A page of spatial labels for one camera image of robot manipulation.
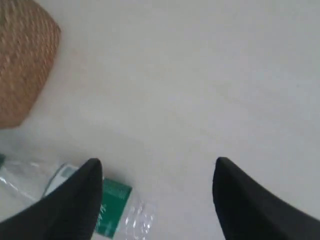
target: wicker basket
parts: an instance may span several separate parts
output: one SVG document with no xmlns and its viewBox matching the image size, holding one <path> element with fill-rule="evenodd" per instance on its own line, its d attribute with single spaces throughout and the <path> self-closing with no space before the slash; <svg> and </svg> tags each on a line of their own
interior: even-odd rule
<svg viewBox="0 0 320 240">
<path fill-rule="evenodd" d="M 54 63 L 61 30 L 33 0 L 0 0 L 0 128 L 28 115 Z"/>
</svg>

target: white tiled floor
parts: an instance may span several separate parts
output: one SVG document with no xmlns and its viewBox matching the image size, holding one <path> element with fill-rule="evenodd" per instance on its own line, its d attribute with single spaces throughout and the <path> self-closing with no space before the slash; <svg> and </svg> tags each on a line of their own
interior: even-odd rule
<svg viewBox="0 0 320 240">
<path fill-rule="evenodd" d="M 157 203 L 153 240 L 223 239 L 218 156 L 320 218 L 320 2 L 39 2 L 61 46 L 29 118 L 0 132 L 2 149 L 99 157 Z"/>
</svg>

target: brown wicker texture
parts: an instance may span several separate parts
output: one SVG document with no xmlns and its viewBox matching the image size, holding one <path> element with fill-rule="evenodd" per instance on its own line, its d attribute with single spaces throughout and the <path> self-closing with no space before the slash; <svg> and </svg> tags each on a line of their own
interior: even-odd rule
<svg viewBox="0 0 320 240">
<path fill-rule="evenodd" d="M 0 129 L 28 115 L 53 66 L 60 33 L 33 0 L 0 0 Z"/>
</svg>

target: plastic water bottle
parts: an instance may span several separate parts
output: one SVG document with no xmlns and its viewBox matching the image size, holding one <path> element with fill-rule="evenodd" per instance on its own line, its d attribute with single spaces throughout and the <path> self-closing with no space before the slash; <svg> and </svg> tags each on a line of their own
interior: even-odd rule
<svg viewBox="0 0 320 240">
<path fill-rule="evenodd" d="M 58 161 L 0 155 L 0 185 L 27 208 L 54 191 L 77 169 Z M 132 187 L 104 178 L 93 239 L 147 240 L 154 218 L 153 205 L 142 201 Z"/>
</svg>

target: woven basket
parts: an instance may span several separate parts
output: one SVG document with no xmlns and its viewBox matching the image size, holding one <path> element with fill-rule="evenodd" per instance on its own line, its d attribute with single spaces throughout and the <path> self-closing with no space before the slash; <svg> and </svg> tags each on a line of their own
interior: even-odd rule
<svg viewBox="0 0 320 240">
<path fill-rule="evenodd" d="M 61 30 L 33 0 L 0 0 L 0 128 L 28 115 L 54 63 Z"/>
</svg>

